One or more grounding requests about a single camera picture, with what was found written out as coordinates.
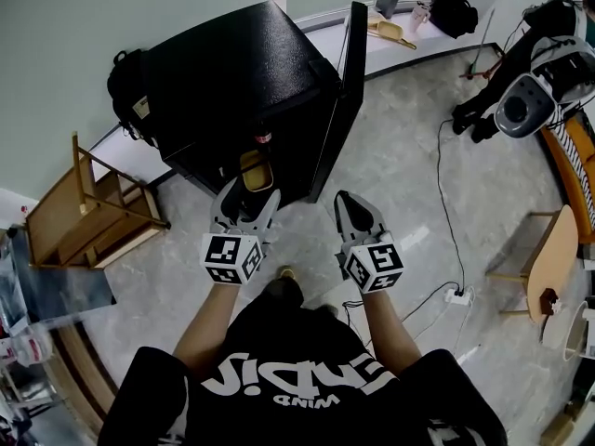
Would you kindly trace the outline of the person's black trousers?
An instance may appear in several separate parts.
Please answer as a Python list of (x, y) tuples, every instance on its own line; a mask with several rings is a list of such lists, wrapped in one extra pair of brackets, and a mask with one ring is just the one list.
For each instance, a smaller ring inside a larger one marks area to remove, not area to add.
[(257, 298), (259, 316), (274, 325), (308, 327), (338, 323), (337, 309), (322, 305), (304, 307), (304, 296), (297, 281), (289, 277), (270, 281)]

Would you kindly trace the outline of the white round bin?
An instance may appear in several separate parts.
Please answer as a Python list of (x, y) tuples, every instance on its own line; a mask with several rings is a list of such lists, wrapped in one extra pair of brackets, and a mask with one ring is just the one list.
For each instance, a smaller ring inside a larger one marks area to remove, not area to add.
[(565, 362), (574, 358), (595, 360), (595, 309), (587, 300), (575, 309), (562, 306), (545, 320), (540, 343), (560, 353)]

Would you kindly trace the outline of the yellow plastic container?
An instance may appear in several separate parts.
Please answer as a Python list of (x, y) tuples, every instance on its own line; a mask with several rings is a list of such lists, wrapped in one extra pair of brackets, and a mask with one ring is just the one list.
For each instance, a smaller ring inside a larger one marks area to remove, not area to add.
[(258, 192), (269, 189), (273, 174), (268, 158), (258, 150), (245, 152), (240, 157), (243, 182), (247, 190)]

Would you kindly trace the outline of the wooden board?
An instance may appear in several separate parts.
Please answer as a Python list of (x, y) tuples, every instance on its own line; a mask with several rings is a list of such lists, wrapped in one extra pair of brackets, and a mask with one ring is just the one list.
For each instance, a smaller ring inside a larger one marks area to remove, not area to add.
[(84, 325), (49, 331), (52, 354), (43, 368), (74, 420), (97, 440), (118, 392)]

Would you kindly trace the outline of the wooden side table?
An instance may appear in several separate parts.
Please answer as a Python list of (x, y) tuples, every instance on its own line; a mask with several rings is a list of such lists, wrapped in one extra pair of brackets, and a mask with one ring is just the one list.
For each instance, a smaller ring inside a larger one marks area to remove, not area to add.
[(500, 310), (501, 316), (528, 316), (533, 323), (541, 323), (550, 317), (541, 313), (539, 303), (539, 297), (546, 288), (554, 289), (559, 297), (554, 314), (560, 310), (560, 297), (575, 264), (578, 232), (574, 213), (567, 204), (556, 212), (532, 213), (531, 216), (549, 217), (550, 221), (521, 271), (518, 274), (505, 274), (489, 270), (485, 276), (522, 286), (526, 308)]

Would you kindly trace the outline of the orange sofa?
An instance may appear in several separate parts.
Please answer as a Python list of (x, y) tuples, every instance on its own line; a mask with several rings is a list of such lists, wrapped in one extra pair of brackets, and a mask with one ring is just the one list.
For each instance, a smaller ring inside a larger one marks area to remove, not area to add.
[(565, 125), (542, 128), (545, 143), (563, 186), (563, 199), (575, 217), (580, 244), (595, 244), (595, 129), (584, 111)]

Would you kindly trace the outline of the person's black printed t-shirt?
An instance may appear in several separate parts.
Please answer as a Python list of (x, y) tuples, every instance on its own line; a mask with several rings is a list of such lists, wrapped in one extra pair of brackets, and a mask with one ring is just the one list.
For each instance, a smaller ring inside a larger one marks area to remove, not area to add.
[(205, 380), (138, 350), (98, 446), (508, 446), (452, 354), (392, 374), (342, 321), (260, 295), (231, 324)]

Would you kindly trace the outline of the black backpack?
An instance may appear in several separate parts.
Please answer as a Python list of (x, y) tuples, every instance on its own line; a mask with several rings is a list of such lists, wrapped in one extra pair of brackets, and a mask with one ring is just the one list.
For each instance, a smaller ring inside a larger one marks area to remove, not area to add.
[(143, 49), (122, 50), (113, 58), (107, 80), (112, 108), (119, 125), (133, 140), (143, 140), (158, 148), (155, 118), (152, 115), (143, 76)]

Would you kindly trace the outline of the pale pink cup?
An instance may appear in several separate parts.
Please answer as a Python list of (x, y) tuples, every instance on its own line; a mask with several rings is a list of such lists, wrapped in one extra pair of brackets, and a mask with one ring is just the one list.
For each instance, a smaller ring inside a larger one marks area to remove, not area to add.
[(413, 33), (420, 25), (428, 21), (430, 16), (430, 2), (418, 1), (410, 14), (409, 30)]

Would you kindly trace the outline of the striped blanket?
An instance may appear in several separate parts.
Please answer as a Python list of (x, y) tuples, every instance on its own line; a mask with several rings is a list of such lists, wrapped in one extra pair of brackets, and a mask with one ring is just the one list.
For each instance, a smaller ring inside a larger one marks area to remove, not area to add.
[(595, 134), (579, 115), (552, 129), (550, 134), (578, 183), (588, 231), (595, 232)]

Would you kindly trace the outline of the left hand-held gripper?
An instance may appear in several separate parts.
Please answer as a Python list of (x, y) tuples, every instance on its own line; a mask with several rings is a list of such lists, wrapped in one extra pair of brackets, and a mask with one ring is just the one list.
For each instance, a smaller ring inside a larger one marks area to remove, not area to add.
[(215, 283), (247, 285), (262, 261), (267, 231), (281, 201), (281, 191), (274, 190), (258, 217), (248, 223), (238, 222), (242, 179), (235, 177), (217, 195), (211, 205), (211, 228), (203, 236), (200, 264)]

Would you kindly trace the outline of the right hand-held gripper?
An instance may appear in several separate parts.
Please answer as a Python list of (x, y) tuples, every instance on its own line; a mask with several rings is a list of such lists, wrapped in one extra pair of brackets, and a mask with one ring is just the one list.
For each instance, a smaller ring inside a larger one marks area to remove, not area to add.
[[(403, 261), (380, 211), (355, 193), (340, 190), (334, 200), (337, 231), (342, 245), (337, 261), (343, 278), (361, 294), (392, 287), (403, 274)], [(361, 236), (369, 237), (356, 240)]]

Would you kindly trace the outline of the black mini fridge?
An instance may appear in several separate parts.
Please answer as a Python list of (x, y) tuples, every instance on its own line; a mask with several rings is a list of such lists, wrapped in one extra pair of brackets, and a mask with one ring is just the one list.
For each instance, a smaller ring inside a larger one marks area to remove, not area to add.
[[(258, 150), (283, 204), (320, 197), (364, 98), (366, 5), (351, 5), (338, 70), (272, 1), (199, 24), (144, 54), (162, 160), (209, 194)], [(272, 133), (270, 149), (254, 140)]]

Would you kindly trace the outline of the grey marbled cabinet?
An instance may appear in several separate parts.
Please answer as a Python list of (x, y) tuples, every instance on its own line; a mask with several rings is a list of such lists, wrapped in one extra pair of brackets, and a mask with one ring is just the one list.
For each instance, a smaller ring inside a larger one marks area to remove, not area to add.
[(0, 320), (7, 328), (78, 321), (115, 303), (102, 270), (32, 265), (23, 228), (8, 229), (0, 240)]

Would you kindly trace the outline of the person's right forearm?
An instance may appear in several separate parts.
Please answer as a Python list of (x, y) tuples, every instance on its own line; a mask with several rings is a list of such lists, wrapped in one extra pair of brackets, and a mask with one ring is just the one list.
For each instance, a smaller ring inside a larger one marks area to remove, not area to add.
[(421, 353), (399, 319), (385, 291), (362, 296), (364, 312), (377, 360), (394, 375), (421, 359)]

